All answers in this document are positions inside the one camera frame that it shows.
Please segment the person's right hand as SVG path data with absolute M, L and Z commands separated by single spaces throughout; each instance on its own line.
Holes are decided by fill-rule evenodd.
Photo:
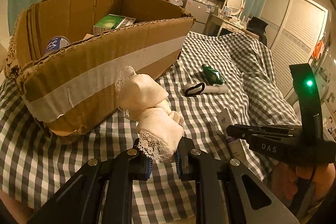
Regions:
M 270 174 L 270 189 L 280 200 L 292 200 L 298 192 L 298 179 L 308 180 L 313 173 L 312 167 L 291 167 L 279 162 Z M 313 177 L 315 193 L 313 200 L 323 199 L 329 192 L 335 180 L 335 165 L 319 165 Z

